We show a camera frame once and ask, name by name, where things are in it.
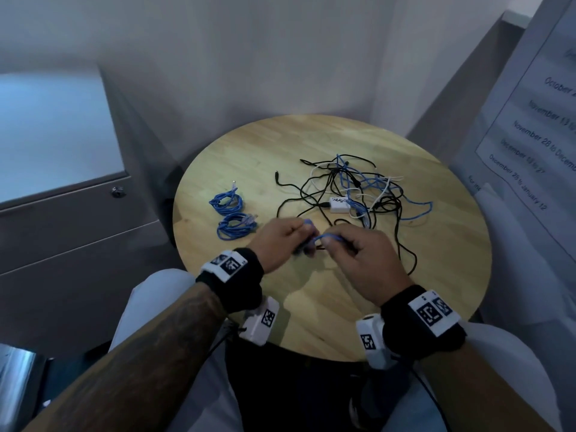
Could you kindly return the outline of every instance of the right hand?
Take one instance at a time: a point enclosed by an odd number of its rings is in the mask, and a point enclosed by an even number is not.
[[[344,243],[322,238],[322,245],[352,286],[365,299],[382,306],[400,291],[413,285],[390,239],[379,230],[369,230],[351,224],[340,224],[325,233],[339,235],[358,252],[354,255]]]

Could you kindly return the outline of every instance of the wooden tabletop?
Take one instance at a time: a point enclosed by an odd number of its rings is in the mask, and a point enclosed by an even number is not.
[[[327,115],[285,115],[256,121],[214,141],[186,170],[176,192],[173,225],[176,244],[186,268],[198,274],[202,264],[225,249],[248,244],[252,235],[221,241],[216,226],[221,216],[208,201],[228,191],[236,181],[244,212],[257,214],[259,224],[276,216],[280,203],[298,197],[294,188],[309,177],[311,162],[331,160],[336,154],[370,159],[379,173],[404,176],[399,182],[414,201],[433,201],[433,211],[414,221],[401,222],[400,242],[418,255],[412,279],[434,289],[464,319],[469,319],[484,297],[490,277],[488,230],[474,198],[458,178],[432,155],[406,139],[372,125]],[[371,165],[350,160],[360,171]],[[281,217],[295,216],[308,205],[291,202]],[[403,203],[403,217],[413,217],[425,206]],[[327,215],[332,220],[347,214]],[[320,232],[328,224],[318,209],[304,215]],[[394,214],[378,215],[377,228],[393,237]],[[410,269],[413,258],[403,252]],[[269,341],[307,356],[334,361],[360,361],[364,349],[355,322],[375,312],[348,283],[325,251],[314,259],[291,261],[262,280],[264,294],[280,302],[281,309]],[[241,315],[233,315],[241,321]]]

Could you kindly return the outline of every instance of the gray filing cabinet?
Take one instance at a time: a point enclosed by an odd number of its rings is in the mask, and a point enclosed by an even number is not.
[[[0,75],[0,343],[66,356],[110,340],[132,288],[182,267],[181,175],[97,67]]]

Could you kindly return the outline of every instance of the white adapter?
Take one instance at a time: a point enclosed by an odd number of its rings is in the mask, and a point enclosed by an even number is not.
[[[350,212],[350,205],[346,197],[330,197],[330,212],[334,214],[347,214]]]
[[[387,370],[396,363],[384,344],[383,328],[384,320],[380,314],[370,314],[356,322],[368,364],[376,370]]]
[[[280,304],[276,300],[264,297],[262,305],[247,312],[248,318],[240,329],[242,331],[240,337],[257,346],[266,344],[279,309]]]

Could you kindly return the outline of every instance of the cabinet drawer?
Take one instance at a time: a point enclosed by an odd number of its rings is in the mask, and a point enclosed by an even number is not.
[[[114,198],[114,187],[123,187],[126,195]],[[130,176],[2,210],[0,273],[155,219]]]
[[[132,288],[181,266],[155,221],[0,275],[0,343],[80,355],[112,339]]]

